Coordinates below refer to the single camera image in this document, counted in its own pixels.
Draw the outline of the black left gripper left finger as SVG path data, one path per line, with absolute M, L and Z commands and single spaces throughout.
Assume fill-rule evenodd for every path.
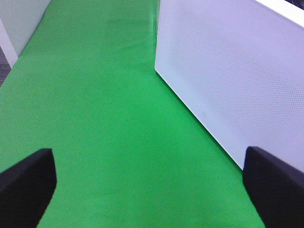
M 0 173 L 0 226 L 36 228 L 57 186 L 53 151 L 39 149 Z

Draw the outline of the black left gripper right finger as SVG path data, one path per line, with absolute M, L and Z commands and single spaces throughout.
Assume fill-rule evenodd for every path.
M 248 147 L 243 185 L 267 228 L 304 226 L 304 174 L 259 147 Z

